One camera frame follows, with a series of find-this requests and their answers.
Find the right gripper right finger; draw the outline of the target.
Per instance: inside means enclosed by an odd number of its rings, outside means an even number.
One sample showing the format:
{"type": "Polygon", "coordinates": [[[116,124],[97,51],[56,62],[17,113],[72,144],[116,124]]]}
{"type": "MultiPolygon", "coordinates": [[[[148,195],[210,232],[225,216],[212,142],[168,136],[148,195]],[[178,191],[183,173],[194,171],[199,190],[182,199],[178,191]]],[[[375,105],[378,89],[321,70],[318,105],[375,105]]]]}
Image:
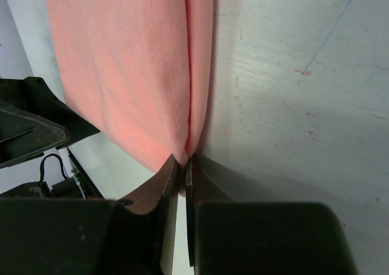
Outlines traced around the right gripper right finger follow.
{"type": "Polygon", "coordinates": [[[195,266],[196,216],[201,203],[230,202],[232,199],[204,173],[197,155],[189,159],[185,168],[185,196],[187,217],[188,258],[195,266]]]}

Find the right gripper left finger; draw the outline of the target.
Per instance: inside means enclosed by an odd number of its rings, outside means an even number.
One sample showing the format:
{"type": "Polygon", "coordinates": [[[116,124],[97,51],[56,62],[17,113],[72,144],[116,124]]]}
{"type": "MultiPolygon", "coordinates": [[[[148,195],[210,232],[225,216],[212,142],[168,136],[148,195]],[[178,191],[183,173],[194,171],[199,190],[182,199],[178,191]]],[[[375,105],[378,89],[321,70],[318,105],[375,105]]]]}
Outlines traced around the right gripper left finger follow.
{"type": "Polygon", "coordinates": [[[129,212],[130,269],[172,274],[179,163],[171,155],[145,183],[120,200],[129,212]]]}

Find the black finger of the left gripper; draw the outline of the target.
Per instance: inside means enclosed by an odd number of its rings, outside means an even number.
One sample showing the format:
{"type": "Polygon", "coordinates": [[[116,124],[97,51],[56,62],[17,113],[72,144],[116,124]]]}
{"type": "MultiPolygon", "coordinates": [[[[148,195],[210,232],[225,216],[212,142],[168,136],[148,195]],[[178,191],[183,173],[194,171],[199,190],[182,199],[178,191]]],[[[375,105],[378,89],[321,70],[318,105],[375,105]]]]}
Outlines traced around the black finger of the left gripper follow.
{"type": "Polygon", "coordinates": [[[1,168],[99,132],[59,100],[42,78],[1,79],[1,168]]]}

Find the salmon pink t shirt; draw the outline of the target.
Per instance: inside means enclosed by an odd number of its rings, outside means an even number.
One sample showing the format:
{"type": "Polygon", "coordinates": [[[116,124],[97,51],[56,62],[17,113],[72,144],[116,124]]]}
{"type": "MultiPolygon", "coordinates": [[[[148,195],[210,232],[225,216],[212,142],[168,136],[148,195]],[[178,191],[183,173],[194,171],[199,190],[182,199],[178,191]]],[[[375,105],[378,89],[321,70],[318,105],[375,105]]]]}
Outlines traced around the salmon pink t shirt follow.
{"type": "Polygon", "coordinates": [[[45,0],[67,105],[152,171],[195,153],[213,0],[45,0]]]}

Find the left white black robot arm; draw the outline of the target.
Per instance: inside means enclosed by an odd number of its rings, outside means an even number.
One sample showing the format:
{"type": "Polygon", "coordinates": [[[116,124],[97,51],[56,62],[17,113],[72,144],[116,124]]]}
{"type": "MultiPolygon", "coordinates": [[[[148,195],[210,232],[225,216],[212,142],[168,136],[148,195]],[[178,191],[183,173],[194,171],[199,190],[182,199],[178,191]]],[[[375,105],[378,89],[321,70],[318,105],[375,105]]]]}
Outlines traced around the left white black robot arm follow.
{"type": "Polygon", "coordinates": [[[41,158],[40,177],[1,194],[1,197],[52,197],[100,199],[75,156],[68,155],[70,174],[58,154],[62,181],[49,186],[45,181],[45,151],[66,149],[99,130],[60,101],[40,77],[1,79],[1,167],[15,166],[41,158]]]}

